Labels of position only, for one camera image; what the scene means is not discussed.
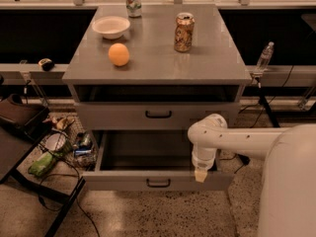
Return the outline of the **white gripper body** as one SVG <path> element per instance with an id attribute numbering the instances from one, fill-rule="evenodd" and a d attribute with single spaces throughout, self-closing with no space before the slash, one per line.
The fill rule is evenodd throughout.
<path id="1" fill-rule="evenodd" d="M 197 170 L 208 171 L 214 164 L 215 156 L 215 148 L 204 148 L 194 145 L 192 151 L 192 163 Z"/>

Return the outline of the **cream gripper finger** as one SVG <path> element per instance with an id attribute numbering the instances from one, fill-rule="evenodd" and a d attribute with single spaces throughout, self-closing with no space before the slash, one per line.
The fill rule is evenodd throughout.
<path id="1" fill-rule="evenodd" d="M 206 177 L 207 172 L 205 170 L 195 169 L 195 179 L 198 183 L 203 183 Z"/>

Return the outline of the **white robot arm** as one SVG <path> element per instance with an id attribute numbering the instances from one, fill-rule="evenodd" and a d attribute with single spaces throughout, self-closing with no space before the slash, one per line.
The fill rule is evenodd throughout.
<path id="1" fill-rule="evenodd" d="M 316 237 L 316 125 L 229 128 L 212 114 L 188 130 L 196 180 L 218 149 L 265 161 L 258 237 Z"/>

